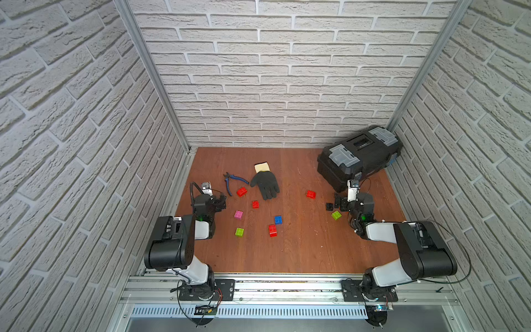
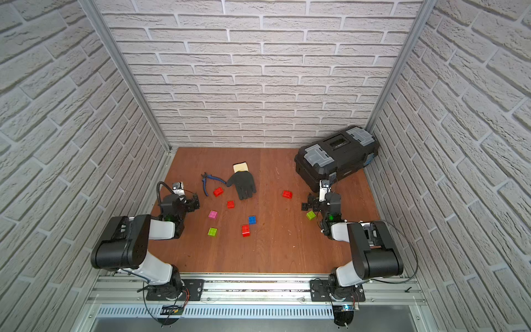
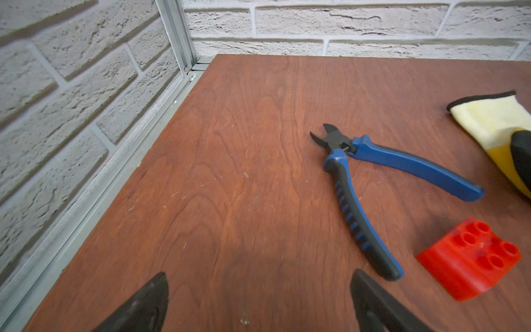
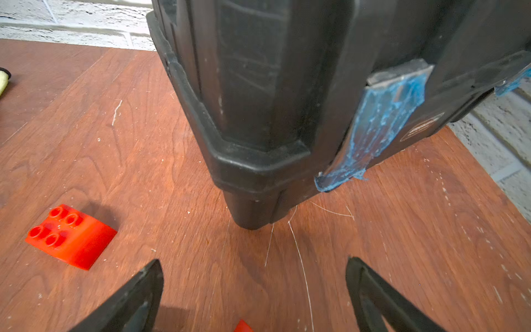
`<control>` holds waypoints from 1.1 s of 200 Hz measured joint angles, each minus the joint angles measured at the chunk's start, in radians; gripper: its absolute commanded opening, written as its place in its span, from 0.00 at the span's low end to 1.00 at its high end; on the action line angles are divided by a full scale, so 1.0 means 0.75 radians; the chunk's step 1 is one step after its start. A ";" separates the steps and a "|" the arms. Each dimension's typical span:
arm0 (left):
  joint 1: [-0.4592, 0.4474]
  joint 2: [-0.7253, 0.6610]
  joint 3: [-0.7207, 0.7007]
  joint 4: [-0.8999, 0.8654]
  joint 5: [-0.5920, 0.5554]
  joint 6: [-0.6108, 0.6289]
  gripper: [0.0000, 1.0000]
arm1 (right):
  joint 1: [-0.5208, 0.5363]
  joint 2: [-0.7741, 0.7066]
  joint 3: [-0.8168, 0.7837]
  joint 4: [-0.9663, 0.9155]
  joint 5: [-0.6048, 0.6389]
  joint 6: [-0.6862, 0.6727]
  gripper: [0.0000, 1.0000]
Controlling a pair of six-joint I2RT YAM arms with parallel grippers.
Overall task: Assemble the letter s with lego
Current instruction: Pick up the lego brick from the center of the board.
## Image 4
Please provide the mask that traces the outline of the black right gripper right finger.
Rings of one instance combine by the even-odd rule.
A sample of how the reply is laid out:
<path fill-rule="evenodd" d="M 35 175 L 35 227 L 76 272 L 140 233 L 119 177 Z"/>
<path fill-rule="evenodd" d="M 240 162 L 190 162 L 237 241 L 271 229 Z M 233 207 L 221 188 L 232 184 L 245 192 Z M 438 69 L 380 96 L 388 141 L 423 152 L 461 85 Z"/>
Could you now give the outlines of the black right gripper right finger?
<path fill-rule="evenodd" d="M 350 257 L 346 282 L 361 331 L 443 331 L 359 257 Z"/>

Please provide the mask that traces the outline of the red curved lego brick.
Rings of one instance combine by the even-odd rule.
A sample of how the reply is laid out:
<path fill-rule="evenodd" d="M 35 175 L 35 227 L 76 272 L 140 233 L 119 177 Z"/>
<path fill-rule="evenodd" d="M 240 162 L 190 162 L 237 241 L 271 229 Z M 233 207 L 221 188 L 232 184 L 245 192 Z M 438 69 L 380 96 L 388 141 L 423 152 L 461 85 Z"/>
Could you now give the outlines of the red curved lego brick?
<path fill-rule="evenodd" d="M 26 243 L 69 265 L 88 271 L 116 236 L 117 230 L 65 204 L 51 209 L 31 228 Z"/>

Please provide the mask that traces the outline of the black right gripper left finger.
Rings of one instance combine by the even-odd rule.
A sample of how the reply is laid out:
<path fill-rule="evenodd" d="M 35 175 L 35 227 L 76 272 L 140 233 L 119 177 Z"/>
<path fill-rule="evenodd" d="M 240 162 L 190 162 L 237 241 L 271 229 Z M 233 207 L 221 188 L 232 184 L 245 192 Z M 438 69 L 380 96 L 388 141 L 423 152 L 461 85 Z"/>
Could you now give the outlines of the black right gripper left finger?
<path fill-rule="evenodd" d="M 150 261 L 72 331 L 151 331 L 164 277 L 159 260 Z"/>

